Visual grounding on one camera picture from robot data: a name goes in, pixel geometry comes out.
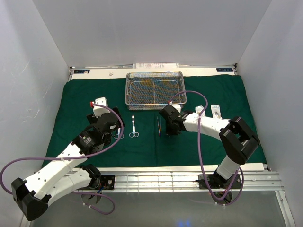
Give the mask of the silver surgical scissors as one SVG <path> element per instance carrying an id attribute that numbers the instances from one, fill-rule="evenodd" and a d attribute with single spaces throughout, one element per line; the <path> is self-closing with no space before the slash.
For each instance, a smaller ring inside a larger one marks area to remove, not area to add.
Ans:
<path id="1" fill-rule="evenodd" d="M 121 139 L 124 138 L 124 134 L 121 133 L 121 128 L 117 129 L 117 132 L 116 132 L 116 134 L 114 136 L 115 139 L 118 139 L 119 137 L 121 137 Z"/>
<path id="2" fill-rule="evenodd" d="M 138 138 L 139 135 L 140 134 L 135 129 L 135 119 L 134 119 L 134 116 L 132 115 L 132 132 L 129 133 L 129 137 L 130 138 Z"/>

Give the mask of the silver tweezers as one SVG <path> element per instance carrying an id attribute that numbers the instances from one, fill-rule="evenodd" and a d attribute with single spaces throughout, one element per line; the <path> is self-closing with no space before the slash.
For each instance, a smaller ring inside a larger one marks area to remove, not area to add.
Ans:
<path id="1" fill-rule="evenodd" d="M 159 137 L 161 137 L 161 118 L 158 116 L 157 116 L 157 125 L 158 125 Z"/>

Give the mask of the clear pouch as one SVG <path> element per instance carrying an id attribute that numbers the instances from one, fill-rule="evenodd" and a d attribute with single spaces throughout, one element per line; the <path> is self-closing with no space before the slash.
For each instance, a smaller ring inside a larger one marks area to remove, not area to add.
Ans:
<path id="1" fill-rule="evenodd" d="M 211 104 L 212 116 L 214 119 L 222 119 L 221 110 L 219 105 Z"/>
<path id="2" fill-rule="evenodd" d="M 202 105 L 196 106 L 195 107 L 195 113 L 198 114 L 198 115 L 201 114 L 202 117 L 205 117 L 204 107 Z"/>

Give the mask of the dark green surgical drape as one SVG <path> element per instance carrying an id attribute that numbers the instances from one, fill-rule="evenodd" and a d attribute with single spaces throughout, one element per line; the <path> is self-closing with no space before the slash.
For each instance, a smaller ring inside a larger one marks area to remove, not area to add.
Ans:
<path id="1" fill-rule="evenodd" d="M 193 111 L 205 103 L 219 105 L 221 116 L 239 116 L 255 130 L 255 124 L 241 76 L 215 75 L 185 77 L 187 103 Z M 165 122 L 158 111 L 130 111 L 125 104 L 125 79 L 75 79 L 64 86 L 61 104 L 47 149 L 48 157 L 58 156 L 88 126 L 92 113 L 90 102 L 105 97 L 110 107 L 118 107 L 125 122 L 124 138 L 110 150 L 91 157 L 87 163 L 96 167 L 160 167 L 217 165 L 226 152 L 222 143 L 206 135 L 181 132 L 165 134 Z M 138 138 L 130 138 L 132 115 Z M 157 116 L 161 118 L 161 137 Z"/>

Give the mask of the metal wire mesh tray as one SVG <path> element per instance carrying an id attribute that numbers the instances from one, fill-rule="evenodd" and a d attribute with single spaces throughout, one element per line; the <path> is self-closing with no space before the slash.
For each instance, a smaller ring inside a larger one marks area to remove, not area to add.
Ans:
<path id="1" fill-rule="evenodd" d="M 131 111 L 160 110 L 172 101 L 187 102 L 185 82 L 180 71 L 131 72 L 126 75 L 125 104 Z"/>

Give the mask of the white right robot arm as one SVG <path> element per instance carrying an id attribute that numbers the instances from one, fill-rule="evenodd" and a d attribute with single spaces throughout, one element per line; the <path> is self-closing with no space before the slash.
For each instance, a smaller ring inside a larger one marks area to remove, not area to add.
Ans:
<path id="1" fill-rule="evenodd" d="M 161 109 L 160 115 L 165 120 L 167 135 L 196 132 L 222 143 L 226 156 L 208 180 L 208 183 L 220 188 L 231 182 L 235 171 L 249 160 L 260 145 L 257 134 L 238 116 L 232 119 L 206 117 L 201 105 L 193 112 L 181 111 L 179 105 L 172 104 Z"/>

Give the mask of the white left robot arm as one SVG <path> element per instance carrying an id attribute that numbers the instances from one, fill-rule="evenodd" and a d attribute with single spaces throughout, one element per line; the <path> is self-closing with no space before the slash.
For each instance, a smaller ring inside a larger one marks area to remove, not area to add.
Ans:
<path id="1" fill-rule="evenodd" d="M 105 97 L 90 103 L 93 113 L 87 115 L 89 125 L 76 136 L 55 160 L 26 179 L 17 178 L 12 195 L 24 216 L 33 221 L 42 216 L 59 198 L 78 189 L 102 192 L 114 188 L 114 176 L 102 176 L 87 159 L 111 147 L 114 133 L 124 125 L 119 110 L 108 108 Z"/>

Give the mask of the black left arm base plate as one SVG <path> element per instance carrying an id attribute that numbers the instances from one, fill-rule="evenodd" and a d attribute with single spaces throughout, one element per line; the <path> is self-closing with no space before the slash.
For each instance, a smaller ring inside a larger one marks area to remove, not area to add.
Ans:
<path id="1" fill-rule="evenodd" d="M 100 178 L 100 189 L 113 190 L 115 188 L 115 175 L 102 175 Z"/>

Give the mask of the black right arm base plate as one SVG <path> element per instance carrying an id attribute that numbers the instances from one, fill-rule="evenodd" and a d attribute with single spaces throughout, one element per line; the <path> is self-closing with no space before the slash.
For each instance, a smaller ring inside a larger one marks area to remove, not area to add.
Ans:
<path id="1" fill-rule="evenodd" d="M 232 177 L 228 180 L 213 174 L 206 174 L 207 182 L 211 189 L 227 189 L 230 183 L 232 182 Z M 198 175 L 198 179 L 195 180 L 198 183 L 199 189 L 207 189 L 205 179 L 202 174 Z M 232 183 L 231 189 L 240 189 L 241 188 L 241 179 L 240 175 L 237 174 L 235 180 Z"/>

